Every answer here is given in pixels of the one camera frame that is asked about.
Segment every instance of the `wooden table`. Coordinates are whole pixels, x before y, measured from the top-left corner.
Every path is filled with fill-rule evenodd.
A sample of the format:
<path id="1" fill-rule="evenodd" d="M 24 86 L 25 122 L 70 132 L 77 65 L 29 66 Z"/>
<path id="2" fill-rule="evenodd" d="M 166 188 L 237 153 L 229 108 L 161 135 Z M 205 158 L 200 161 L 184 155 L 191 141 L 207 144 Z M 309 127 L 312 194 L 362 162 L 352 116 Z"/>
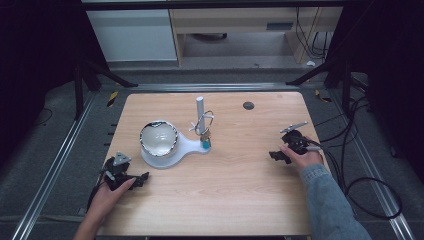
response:
<path id="1" fill-rule="evenodd" d="M 215 115 L 211 151 L 186 156 L 157 170 L 141 157 L 139 135 L 162 119 L 190 139 L 196 98 Z M 243 103 L 253 102 L 253 110 Z M 151 176 L 128 191 L 99 235 L 247 236 L 310 235 L 304 186 L 293 164 L 274 161 L 269 151 L 283 144 L 281 129 L 308 121 L 299 130 L 318 139 L 303 97 L 296 92 L 133 94 L 125 104 L 107 158 L 131 156 L 128 174 Z"/>

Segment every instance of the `black cable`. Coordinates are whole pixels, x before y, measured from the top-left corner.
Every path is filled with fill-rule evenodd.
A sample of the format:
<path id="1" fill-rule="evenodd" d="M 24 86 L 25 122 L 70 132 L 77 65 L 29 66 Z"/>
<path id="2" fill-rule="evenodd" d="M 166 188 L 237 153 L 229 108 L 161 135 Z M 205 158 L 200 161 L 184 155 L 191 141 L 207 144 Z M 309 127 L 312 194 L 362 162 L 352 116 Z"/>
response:
<path id="1" fill-rule="evenodd" d="M 360 177 L 360 178 L 357 178 L 357 179 L 353 180 L 351 183 L 349 183 L 349 185 L 347 185 L 347 186 L 346 186 L 346 182 L 345 182 L 345 175 L 344 175 L 344 160 L 345 159 L 344 159 L 344 155 L 345 155 L 345 148 L 346 148 L 346 145 L 347 145 L 347 136 L 349 135 L 349 132 L 350 132 L 352 126 L 355 125 L 355 123 L 354 123 L 354 117 L 355 117 L 356 111 L 359 108 L 362 108 L 362 107 L 368 105 L 368 104 L 364 104 L 364 105 L 358 107 L 359 102 L 362 101 L 363 99 L 365 99 L 365 97 L 362 97 L 359 100 L 355 101 L 352 104 L 352 106 L 350 107 L 350 109 L 349 109 L 350 113 L 348 113 L 348 115 L 351 116 L 351 118 L 349 119 L 348 125 L 345 128 L 346 129 L 345 130 L 346 134 L 345 134 L 345 136 L 343 138 L 343 144 L 341 145 L 342 146 L 342 156 L 341 156 L 340 167 L 338 166 L 338 164 L 337 164 L 334 156 L 331 154 L 330 151 L 328 151 L 328 148 L 330 148 L 330 147 L 326 148 L 326 147 L 322 146 L 321 144 L 319 144 L 319 143 L 317 143 L 315 141 L 306 139 L 306 138 L 298 138 L 298 137 L 293 137 L 293 138 L 302 139 L 304 141 L 307 141 L 308 143 L 314 144 L 314 145 L 320 147 L 324 151 L 324 153 L 327 156 L 329 156 L 329 159 L 331 160 L 331 162 L 332 162 L 332 164 L 334 166 L 334 171 L 336 173 L 337 184 L 339 185 L 339 187 L 341 188 L 341 190 L 343 191 L 343 193 L 345 194 L 345 196 L 347 198 L 349 198 L 358 208 L 360 208 L 365 213 L 367 213 L 367 214 L 369 214 L 369 215 L 371 215 L 373 217 L 384 219 L 384 220 L 390 220 L 390 219 L 394 219 L 394 218 L 398 217 L 402 213 L 402 210 L 403 210 L 402 199 L 399 196 L 399 194 L 394 190 L 393 187 L 391 187 L 388 183 L 386 183 L 386 182 L 384 182 L 384 181 L 382 181 L 380 179 L 373 178 L 373 177 Z M 397 210 L 397 212 L 395 214 L 391 215 L 391 216 L 377 214 L 375 212 L 372 212 L 371 210 L 368 210 L 367 208 L 365 208 L 361 204 L 359 204 L 351 195 L 349 195 L 350 189 L 355 184 L 358 184 L 359 182 L 363 182 L 363 181 L 375 181 L 375 182 L 377 182 L 379 184 L 382 184 L 385 187 L 387 187 L 390 190 L 390 192 L 392 193 L 392 195 L 396 199 L 396 203 L 398 204 L 398 207 L 399 207 L 398 210 Z"/>
<path id="2" fill-rule="evenodd" d="M 343 138 L 342 154 L 341 154 L 341 161 L 340 161 L 340 172 L 341 172 L 341 178 L 342 178 L 342 182 L 343 182 L 343 186 L 344 186 L 344 188 L 342 190 L 345 193 L 346 197 L 348 197 L 357 207 L 362 209 L 367 214 L 374 216 L 376 218 L 389 220 L 389 219 L 393 219 L 393 218 L 396 218 L 397 216 L 399 216 L 402 212 L 402 209 L 403 209 L 402 199 L 399 197 L 399 194 L 397 194 L 397 192 L 389 184 L 383 182 L 380 179 L 372 178 L 372 177 L 361 177 L 361 178 L 355 179 L 347 187 L 346 187 L 346 184 L 345 184 L 345 176 L 344 176 L 344 160 L 345 159 L 344 159 L 344 156 L 345 156 L 345 150 L 346 150 L 346 140 L 347 140 L 347 136 L 349 135 L 350 129 L 352 128 L 354 118 L 355 118 L 355 113 L 356 113 L 357 108 L 358 108 L 358 104 L 364 98 L 365 97 L 362 97 L 359 100 L 355 101 L 354 104 L 352 104 L 352 106 L 350 108 L 349 116 L 351 116 L 351 118 L 349 119 L 347 131 L 346 131 L 346 134 Z M 367 210 L 365 207 L 360 205 L 355 199 L 353 199 L 352 196 L 349 195 L 349 190 L 352 186 L 354 186 L 356 183 L 359 183 L 359 182 L 365 181 L 365 180 L 376 181 L 380 184 L 383 184 L 392 192 L 393 196 L 395 196 L 395 198 L 396 198 L 396 202 L 397 202 L 398 207 L 399 207 L 398 211 L 395 214 L 393 214 L 392 216 L 383 216 L 383 215 L 376 214 L 376 213 L 374 213 L 370 210 Z"/>
<path id="3" fill-rule="evenodd" d="M 50 120 L 50 118 L 52 118 L 53 111 L 51 109 L 49 109 L 49 108 L 43 108 L 43 110 L 48 111 L 50 113 L 50 115 L 47 117 L 47 119 L 45 119 L 45 120 L 43 120 L 41 122 L 38 122 L 38 123 L 34 123 L 34 126 L 42 125 L 42 124 L 48 122 Z"/>
<path id="4" fill-rule="evenodd" d="M 352 104 L 352 106 L 351 106 L 351 109 L 349 110 L 349 112 L 348 113 L 344 113 L 344 114 L 347 114 L 347 116 L 351 116 L 350 117 L 350 119 L 352 118 L 352 114 L 354 114 L 354 111 L 352 110 L 352 107 L 353 106 L 355 106 L 355 108 L 357 108 L 357 104 L 360 102 L 360 101 L 362 101 L 362 100 L 364 100 L 365 99 L 365 97 L 361 97 L 360 99 L 358 99 L 358 100 L 356 100 L 353 104 Z M 347 130 L 348 130 L 348 128 L 349 128 L 349 124 L 341 131 L 341 132 L 339 132 L 338 134 L 336 134 L 335 136 L 333 136 L 333 137 L 330 137 L 330 138 L 327 138 L 327 139 L 324 139 L 324 140 L 322 140 L 322 141 L 320 141 L 321 143 L 324 143 L 324 142 L 328 142 L 328 141 L 331 141 L 331 140 L 333 140 L 333 139 L 336 139 L 336 138 L 338 138 L 338 137 L 340 137 L 341 135 L 343 135 Z"/>
<path id="5" fill-rule="evenodd" d="M 305 43 L 303 43 L 302 39 L 299 37 L 298 28 L 300 28 L 300 31 L 302 32 L 303 38 L 305 39 Z M 317 55 L 314 55 L 313 52 L 311 51 L 311 49 L 308 46 L 308 40 L 306 39 L 305 32 L 303 31 L 302 26 L 300 25 L 300 22 L 299 22 L 299 7 L 296 7 L 296 28 L 295 28 L 295 30 L 296 30 L 295 32 L 296 32 L 297 39 L 299 40 L 300 44 L 302 44 L 303 49 L 305 50 L 305 52 L 308 55 L 308 57 L 311 58 L 311 59 L 321 59 L 322 56 L 320 56 L 320 55 L 318 55 L 318 56 Z"/>
<path id="6" fill-rule="evenodd" d="M 376 214 L 376 213 L 374 213 L 374 212 L 372 212 L 372 211 L 370 211 L 370 210 L 368 210 L 368 209 L 366 209 L 364 206 L 362 206 L 361 204 L 359 204 L 352 196 L 350 196 L 349 195 L 349 190 L 352 188 L 352 186 L 354 186 L 355 184 L 357 184 L 357 183 L 359 183 L 359 182 L 362 182 L 362 181 L 375 181 L 375 182 L 378 182 L 378 183 L 380 183 L 380 184 L 382 184 L 382 185 L 384 185 L 384 186 L 386 186 L 389 190 L 390 190 L 390 192 L 393 194 L 393 196 L 396 198 L 396 203 L 398 204 L 398 207 L 399 207 L 399 209 L 398 209 L 398 211 L 395 213 L 395 214 L 393 214 L 393 215 L 391 215 L 391 216 L 386 216 L 386 215 L 380 215 L 380 214 Z M 371 216 L 373 216 L 373 217 L 376 217 L 376 218 L 381 218 L 381 219 L 385 219 L 385 220 L 390 220 L 390 219 L 393 219 L 393 218 L 396 218 L 396 217 L 398 217 L 401 213 L 402 213 L 402 210 L 403 210 L 403 203 L 402 203 L 402 199 L 400 198 L 400 196 L 399 196 L 399 194 L 389 185 L 389 184 L 387 184 L 386 182 L 384 182 L 384 181 L 382 181 L 382 180 L 380 180 L 380 179 L 378 179 L 378 178 L 372 178 L 372 177 L 361 177 L 361 178 L 357 178 L 357 179 L 355 179 L 354 181 L 352 181 L 350 184 L 349 184 L 349 186 L 347 186 L 347 188 L 346 188 L 346 190 L 345 190 L 345 195 L 347 196 L 347 197 L 349 197 L 349 199 L 357 206 L 357 207 L 359 207 L 360 209 L 362 209 L 362 211 L 364 211 L 364 212 L 366 212 L 367 214 L 369 214 L 369 215 L 371 215 Z"/>
<path id="7" fill-rule="evenodd" d="M 366 104 L 364 104 L 364 105 L 359 106 L 359 107 L 358 107 L 358 109 L 361 109 L 361 108 L 366 107 L 366 106 L 369 106 L 369 103 L 366 103 Z M 339 117 L 341 117 L 341 116 L 343 116 L 343 115 L 345 115 L 345 114 L 346 114 L 346 113 L 340 113 L 339 115 L 336 115 L 336 116 L 334 116 L 334 117 L 332 117 L 332 118 L 329 118 L 329 119 L 327 119 L 327 120 L 325 120 L 325 121 L 322 121 L 322 122 L 320 122 L 320 123 L 314 124 L 314 127 L 317 127 L 317 126 L 322 125 L 322 124 L 324 124 L 324 123 L 327 123 L 327 122 L 329 122 L 329 121 L 331 121 L 331 120 L 334 120 L 334 119 L 336 119 L 336 118 L 339 118 Z"/>

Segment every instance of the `denim sleeve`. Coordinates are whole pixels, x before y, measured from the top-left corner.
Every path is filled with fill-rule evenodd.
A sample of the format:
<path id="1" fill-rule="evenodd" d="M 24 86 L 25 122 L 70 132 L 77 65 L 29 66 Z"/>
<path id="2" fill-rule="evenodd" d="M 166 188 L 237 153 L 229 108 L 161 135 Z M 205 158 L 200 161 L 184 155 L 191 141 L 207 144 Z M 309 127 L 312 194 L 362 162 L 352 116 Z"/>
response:
<path id="1" fill-rule="evenodd" d="M 306 186 L 312 239 L 371 239 L 323 165 L 310 165 L 300 175 Z"/>

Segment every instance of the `aluminum rail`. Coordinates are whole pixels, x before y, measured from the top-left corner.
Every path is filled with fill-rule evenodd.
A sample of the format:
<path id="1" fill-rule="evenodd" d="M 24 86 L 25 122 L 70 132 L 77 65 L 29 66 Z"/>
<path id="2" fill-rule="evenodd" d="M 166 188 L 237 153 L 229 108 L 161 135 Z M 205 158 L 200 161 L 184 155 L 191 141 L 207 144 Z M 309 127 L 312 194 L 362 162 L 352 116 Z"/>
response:
<path id="1" fill-rule="evenodd" d="M 12 239 L 27 239 L 29 234 L 31 233 L 32 228 L 35 225 L 38 217 L 40 216 L 41 210 L 44 207 L 44 204 L 47 201 L 47 198 L 56 183 L 57 178 L 62 170 L 63 165 L 66 162 L 66 159 L 71 151 L 74 142 L 81 130 L 82 125 L 85 122 L 85 119 L 91 109 L 94 97 L 96 93 L 90 92 L 87 100 L 85 102 L 85 110 L 83 111 L 81 117 L 74 121 L 71 129 L 68 132 L 59 152 L 56 155 L 47 175 L 45 176 L 40 188 L 38 189 L 37 194 L 32 200 L 30 206 L 28 207 L 25 215 L 22 217 L 20 222 L 18 223 L 15 232 L 13 234 Z"/>
<path id="2" fill-rule="evenodd" d="M 339 112 L 341 113 L 344 112 L 340 104 L 338 104 L 339 102 L 341 102 L 340 97 L 337 94 L 333 93 L 332 91 L 330 91 L 330 94 L 332 95 L 333 99 L 336 99 L 336 101 L 334 102 Z M 346 118 L 346 116 L 343 116 L 343 120 L 345 124 L 347 125 L 348 119 Z M 356 130 L 352 129 L 350 134 L 354 138 L 356 152 L 359 155 L 359 159 L 361 160 L 361 163 L 365 169 L 365 172 L 367 173 L 369 177 L 377 178 L 384 181 L 383 176 L 381 175 L 377 166 L 374 164 L 374 161 L 372 160 L 372 157 L 370 156 L 367 148 L 365 147 L 365 144 L 362 141 L 360 135 L 359 134 L 356 135 L 356 133 L 357 133 Z M 372 186 L 386 215 L 387 216 L 394 215 L 398 211 L 399 206 L 397 204 L 395 197 L 390 192 L 390 190 L 382 186 L 381 184 L 377 184 L 375 182 L 372 183 Z M 393 231 L 395 232 L 399 240 L 415 240 L 415 236 L 412 233 L 412 230 L 409 227 L 408 222 L 406 221 L 403 214 L 400 214 L 398 217 L 391 219 L 390 224 L 392 225 Z"/>
<path id="3" fill-rule="evenodd" d="M 113 11 L 152 9 L 207 9 L 207 8 L 274 8 L 274 7 L 346 7 L 366 4 L 371 0 L 204 0 L 204 1 L 149 1 L 149 2 L 59 2 L 62 10 Z"/>

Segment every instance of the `human hand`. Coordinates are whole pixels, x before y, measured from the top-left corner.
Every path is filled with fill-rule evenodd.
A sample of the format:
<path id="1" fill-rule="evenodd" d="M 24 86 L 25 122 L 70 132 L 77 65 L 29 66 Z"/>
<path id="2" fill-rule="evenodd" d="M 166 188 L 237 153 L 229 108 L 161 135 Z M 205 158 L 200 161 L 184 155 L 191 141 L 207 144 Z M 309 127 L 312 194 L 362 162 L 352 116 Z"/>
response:
<path id="1" fill-rule="evenodd" d="M 87 216 L 93 217 L 102 221 L 113 209 L 119 199 L 135 182 L 135 178 L 125 181 L 115 191 L 110 190 L 109 186 L 104 183 L 104 179 L 94 196 L 90 208 L 88 209 Z"/>
<path id="2" fill-rule="evenodd" d="M 299 172 L 302 172 L 309 165 L 324 164 L 322 155 L 318 151 L 308 151 L 303 155 L 299 155 L 286 146 L 281 146 L 280 149 L 295 163 Z"/>
<path id="3" fill-rule="evenodd" d="M 119 186 L 119 188 L 115 189 L 115 191 L 112 191 L 109 186 L 104 183 L 103 179 L 103 183 L 100 184 L 96 195 L 93 197 L 84 220 L 75 233 L 74 240 L 94 239 L 104 218 L 112 211 L 113 207 L 122 195 L 132 186 L 135 180 L 135 178 L 129 179 Z"/>

